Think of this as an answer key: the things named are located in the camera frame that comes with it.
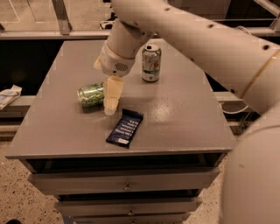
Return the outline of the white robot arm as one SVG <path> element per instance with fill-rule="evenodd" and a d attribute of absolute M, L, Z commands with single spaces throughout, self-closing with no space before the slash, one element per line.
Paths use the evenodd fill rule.
<path fill-rule="evenodd" d="M 101 70 L 119 81 L 158 34 L 260 114 L 227 161 L 219 224 L 280 224 L 280 46 L 177 9 L 166 0 L 111 0 L 117 18 Z"/>

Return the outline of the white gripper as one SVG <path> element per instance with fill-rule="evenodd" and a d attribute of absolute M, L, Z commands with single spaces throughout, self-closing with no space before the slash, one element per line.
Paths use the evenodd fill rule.
<path fill-rule="evenodd" d="M 94 62 L 94 68 L 102 70 L 107 75 L 112 75 L 104 82 L 103 106 L 107 116 L 112 116 L 116 112 L 124 87 L 122 77 L 130 72 L 134 63 L 134 59 L 118 56 L 107 43 L 103 44 L 100 57 Z"/>

